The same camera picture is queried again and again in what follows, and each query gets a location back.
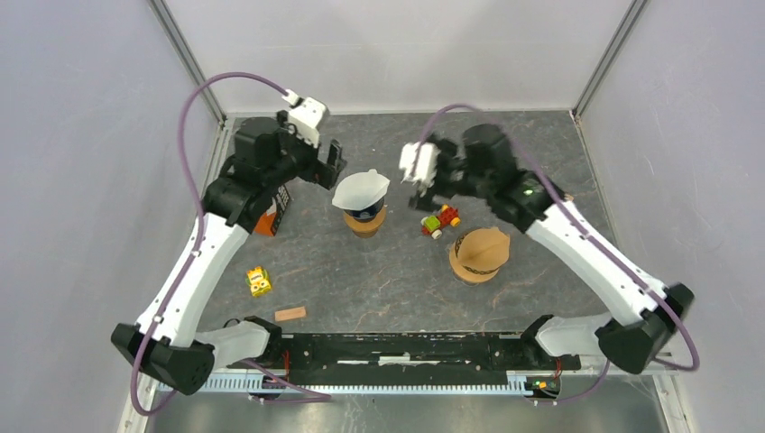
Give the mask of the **white paper coffee filter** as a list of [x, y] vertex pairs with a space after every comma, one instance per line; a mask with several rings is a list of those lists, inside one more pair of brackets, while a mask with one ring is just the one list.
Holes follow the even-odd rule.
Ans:
[[343, 210], [361, 211], [383, 198], [389, 185], [390, 180], [375, 169], [357, 172], [336, 185], [331, 204]]

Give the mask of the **blue plastic coffee dripper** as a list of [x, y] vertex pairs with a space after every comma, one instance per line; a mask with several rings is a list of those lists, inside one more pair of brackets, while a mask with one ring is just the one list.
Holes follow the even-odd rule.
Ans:
[[370, 222], [373, 219], [377, 217], [377, 215], [383, 210], [384, 208], [384, 198], [380, 198], [376, 202], [374, 202], [372, 205], [365, 207], [363, 209], [345, 209], [344, 212], [353, 218], [355, 221], [366, 223]]

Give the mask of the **wooden ring dripper stand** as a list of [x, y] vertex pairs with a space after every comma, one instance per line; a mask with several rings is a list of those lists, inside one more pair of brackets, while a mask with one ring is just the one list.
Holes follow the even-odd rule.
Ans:
[[348, 214], [343, 214], [343, 219], [346, 225], [351, 231], [360, 238], [370, 238], [377, 234], [378, 230], [382, 227], [387, 217], [387, 207], [384, 206], [382, 210], [371, 220], [361, 222]]

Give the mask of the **orange black coffee filter box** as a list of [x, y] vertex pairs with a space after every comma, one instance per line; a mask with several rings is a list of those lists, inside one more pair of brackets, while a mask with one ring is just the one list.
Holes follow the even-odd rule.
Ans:
[[272, 196], [270, 207], [261, 215], [253, 229], [254, 234], [274, 237], [292, 201], [286, 186], [280, 186]]

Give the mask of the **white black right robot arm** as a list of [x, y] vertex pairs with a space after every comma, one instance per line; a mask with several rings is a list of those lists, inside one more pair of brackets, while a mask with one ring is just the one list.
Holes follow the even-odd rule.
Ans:
[[410, 207], [435, 209], [436, 197], [479, 198], [500, 220], [544, 246], [602, 301], [602, 315], [546, 315], [523, 333], [521, 357], [543, 368], [563, 355], [602, 355], [626, 373], [652, 362], [682, 323], [695, 295], [682, 283], [667, 285], [632, 263], [589, 224], [575, 203], [538, 167], [522, 168], [512, 140], [494, 124], [465, 130], [461, 143], [432, 134], [402, 147], [399, 168], [417, 191]]

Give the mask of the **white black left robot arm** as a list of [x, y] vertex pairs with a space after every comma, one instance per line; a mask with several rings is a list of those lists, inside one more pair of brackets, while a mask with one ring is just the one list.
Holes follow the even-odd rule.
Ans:
[[133, 324], [119, 324], [112, 344], [140, 373], [176, 392], [197, 392], [215, 370], [252, 358], [261, 367], [283, 356], [279, 327], [245, 318], [230, 327], [198, 331], [203, 310], [235, 253], [272, 206], [279, 189], [302, 179], [332, 189], [346, 166], [338, 140], [320, 148], [292, 124], [269, 117], [245, 119], [233, 135], [233, 152], [203, 195], [204, 211], [171, 275]]

